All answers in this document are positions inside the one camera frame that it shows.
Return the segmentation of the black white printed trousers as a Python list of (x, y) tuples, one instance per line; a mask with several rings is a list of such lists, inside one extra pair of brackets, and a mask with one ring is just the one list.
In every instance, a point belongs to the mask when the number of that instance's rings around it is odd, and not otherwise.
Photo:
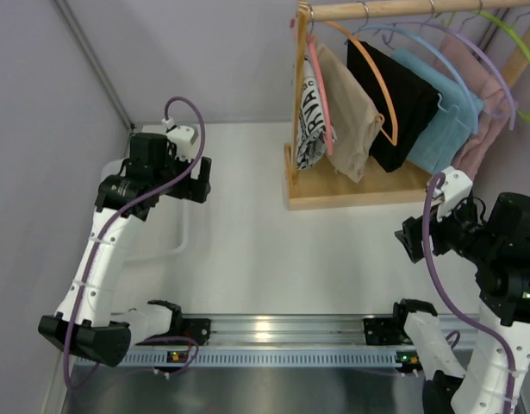
[(306, 57), (296, 139), (296, 168), (306, 170), (313, 167), (326, 152), (326, 120), (321, 93), (314, 67)]

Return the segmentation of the beige trousers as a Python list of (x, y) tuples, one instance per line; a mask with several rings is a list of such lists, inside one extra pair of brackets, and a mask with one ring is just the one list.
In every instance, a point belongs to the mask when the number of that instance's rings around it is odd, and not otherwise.
[(316, 54), (335, 134), (329, 161), (339, 173), (358, 183), (365, 174), (371, 145), (380, 133), (383, 118), (349, 69), (325, 45)]

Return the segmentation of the pink plastic hanger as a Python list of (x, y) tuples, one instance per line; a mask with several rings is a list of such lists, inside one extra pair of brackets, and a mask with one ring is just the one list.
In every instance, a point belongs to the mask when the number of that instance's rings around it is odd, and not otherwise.
[(327, 152), (324, 154), (331, 155), (334, 150), (334, 143), (336, 140), (336, 135), (334, 133), (334, 127), (331, 121), (328, 103), (327, 103), (327, 93), (324, 80), (321, 74), (321, 68), (318, 59), (317, 47), (315, 45), (314, 36), (308, 31), (305, 27), (299, 26), (299, 19), (293, 18), (290, 22), (290, 28), (293, 34), (294, 41), (296, 43), (296, 61), (294, 65), (294, 81), (295, 81), (295, 101), (294, 101), (294, 129), (293, 129), (293, 155), (292, 159), (295, 161), (296, 166), (296, 139), (297, 139), (297, 130), (299, 124), (299, 113), (300, 105), (302, 101), (302, 85), (303, 85), (303, 64), (305, 58), (308, 57), (314, 67), (315, 74), (318, 80), (318, 87), (321, 93), (321, 100), (324, 109), (324, 115), (326, 120), (326, 143), (327, 143)]

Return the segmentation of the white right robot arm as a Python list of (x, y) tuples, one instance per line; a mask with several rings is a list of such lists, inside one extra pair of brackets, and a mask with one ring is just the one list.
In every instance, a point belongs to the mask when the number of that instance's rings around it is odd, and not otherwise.
[[(467, 367), (455, 357), (440, 329), (434, 306), (403, 299), (393, 316), (414, 344), (425, 383), (426, 413), (512, 413), (530, 366), (530, 197), (504, 192), (489, 218), (472, 197), (459, 200), (439, 219), (438, 208), (410, 217), (396, 239), (408, 257), (424, 260), (437, 293), (460, 321), (478, 332)], [(479, 318), (465, 315), (449, 299), (433, 258), (454, 252), (477, 269)]]

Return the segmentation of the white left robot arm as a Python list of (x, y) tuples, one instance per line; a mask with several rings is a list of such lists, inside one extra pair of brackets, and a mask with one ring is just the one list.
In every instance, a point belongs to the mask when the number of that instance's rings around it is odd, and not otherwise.
[(194, 158), (197, 136), (187, 126), (136, 133), (129, 156), (112, 162), (98, 186), (89, 240), (70, 289), (58, 309), (39, 322), (39, 333), (56, 348), (115, 367), (134, 345), (185, 332), (176, 304), (154, 299), (120, 314), (112, 312), (112, 304), (130, 249), (160, 198), (206, 201), (211, 160)]

